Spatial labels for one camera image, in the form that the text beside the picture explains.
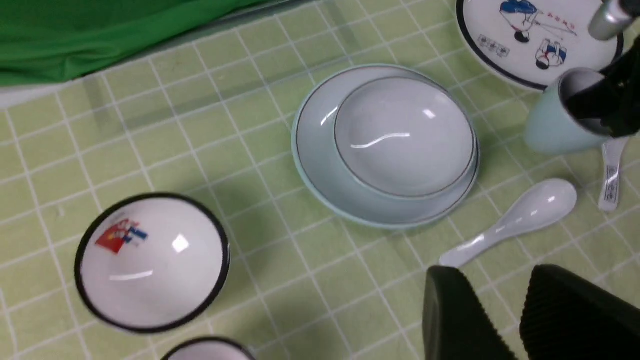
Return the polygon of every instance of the green tablecloth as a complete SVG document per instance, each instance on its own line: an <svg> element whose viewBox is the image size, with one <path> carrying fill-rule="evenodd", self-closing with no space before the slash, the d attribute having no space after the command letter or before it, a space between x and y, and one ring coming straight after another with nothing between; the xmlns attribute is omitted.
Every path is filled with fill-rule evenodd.
<svg viewBox="0 0 640 360"><path fill-rule="evenodd" d="M74 79L233 10L264 1L4 1L0 12L0 86Z"/></svg>

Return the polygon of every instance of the white spoon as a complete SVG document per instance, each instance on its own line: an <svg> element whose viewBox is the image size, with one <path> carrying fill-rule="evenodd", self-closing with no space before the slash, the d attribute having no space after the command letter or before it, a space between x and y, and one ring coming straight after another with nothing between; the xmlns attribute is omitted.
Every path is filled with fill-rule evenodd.
<svg viewBox="0 0 640 360"><path fill-rule="evenodd" d="M568 181L544 180L522 194L489 230L440 256L440 264L461 267L503 240L552 225L573 210L577 199Z"/></svg>
<svg viewBox="0 0 640 360"><path fill-rule="evenodd" d="M614 211L618 207L620 194L620 159L629 137L611 139L602 144L604 158L604 181L600 191L598 207L603 211Z"/></svg>

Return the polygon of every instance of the red logo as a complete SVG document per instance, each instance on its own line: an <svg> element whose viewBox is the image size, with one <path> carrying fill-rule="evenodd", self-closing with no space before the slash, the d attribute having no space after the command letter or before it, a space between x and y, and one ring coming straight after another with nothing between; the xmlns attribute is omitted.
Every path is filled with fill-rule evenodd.
<svg viewBox="0 0 640 360"><path fill-rule="evenodd" d="M96 245L118 254L126 243L130 243L134 238L147 239L147 233L138 228L139 223L129 219L121 220L112 225L98 238Z"/></svg>

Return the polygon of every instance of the cup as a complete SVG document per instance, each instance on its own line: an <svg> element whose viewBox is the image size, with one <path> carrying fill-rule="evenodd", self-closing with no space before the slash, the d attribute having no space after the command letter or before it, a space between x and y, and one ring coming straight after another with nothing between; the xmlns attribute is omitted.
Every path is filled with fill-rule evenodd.
<svg viewBox="0 0 640 360"><path fill-rule="evenodd" d="M557 78L529 112L525 143L533 151L560 155L599 147L611 139L600 119L577 120L565 106L572 95L603 78L601 73L585 68L570 69Z"/></svg>

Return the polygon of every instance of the spoon handle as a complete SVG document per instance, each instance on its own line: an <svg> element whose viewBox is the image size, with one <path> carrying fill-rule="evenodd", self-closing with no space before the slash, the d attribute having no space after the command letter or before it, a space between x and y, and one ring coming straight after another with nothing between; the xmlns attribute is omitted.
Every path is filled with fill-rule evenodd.
<svg viewBox="0 0 640 360"><path fill-rule="evenodd" d="M620 158L628 138L609 140L602 144L604 158L604 181L598 200L598 207L602 211L614 211L618 207L620 194Z"/></svg>
<svg viewBox="0 0 640 360"><path fill-rule="evenodd" d="M440 265L459 268L505 238L505 236L495 234L495 231L491 231L491 229L487 230L475 238L442 254L442 256L440 256Z"/></svg>

